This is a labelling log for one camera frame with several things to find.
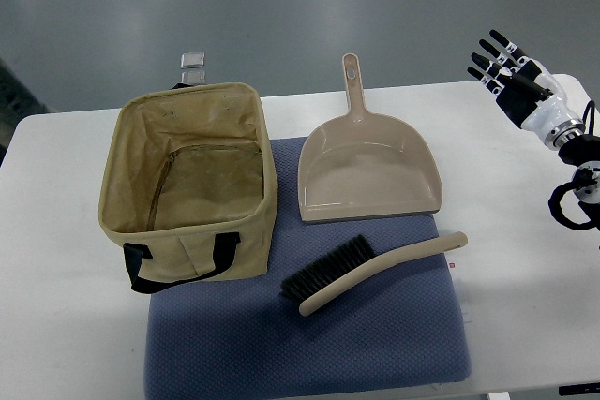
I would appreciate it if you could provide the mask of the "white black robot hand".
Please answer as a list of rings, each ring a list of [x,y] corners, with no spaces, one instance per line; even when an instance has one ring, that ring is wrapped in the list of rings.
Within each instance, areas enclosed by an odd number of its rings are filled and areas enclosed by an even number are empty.
[[[494,96],[505,116],[553,151],[583,135],[583,119],[569,109],[565,90],[545,66],[499,31],[492,29],[489,35],[491,40],[479,41],[486,53],[471,54],[468,72]]]

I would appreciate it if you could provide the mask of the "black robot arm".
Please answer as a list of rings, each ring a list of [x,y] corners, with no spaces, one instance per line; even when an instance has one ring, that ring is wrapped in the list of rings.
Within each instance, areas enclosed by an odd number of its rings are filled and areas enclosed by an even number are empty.
[[[599,137],[594,134],[596,105],[590,100],[583,112],[583,130],[575,128],[561,138],[560,160],[576,168],[572,179],[557,186],[547,204],[556,222],[570,230],[599,229]],[[589,218],[577,223],[568,218],[562,207],[563,197],[572,192],[580,210]]]

